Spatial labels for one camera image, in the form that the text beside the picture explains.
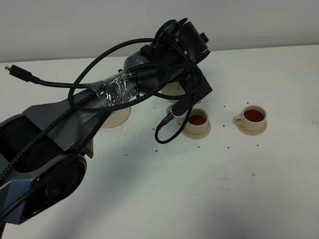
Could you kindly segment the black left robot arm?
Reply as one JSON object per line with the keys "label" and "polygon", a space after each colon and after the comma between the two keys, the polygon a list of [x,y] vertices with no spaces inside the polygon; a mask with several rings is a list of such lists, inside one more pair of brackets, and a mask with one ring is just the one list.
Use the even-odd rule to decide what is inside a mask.
{"label": "black left robot arm", "polygon": [[[123,69],[98,82],[82,80],[101,60],[133,44],[140,50]],[[212,88],[198,64],[210,51],[208,38],[187,19],[169,20],[154,38],[120,43],[95,58],[74,83],[48,82],[16,65],[10,75],[28,83],[68,89],[67,99],[35,105],[0,124],[0,227],[22,224],[71,195],[82,182],[92,157],[93,138],[120,110],[150,97],[171,100],[155,131],[183,117],[186,127],[195,104]]]}

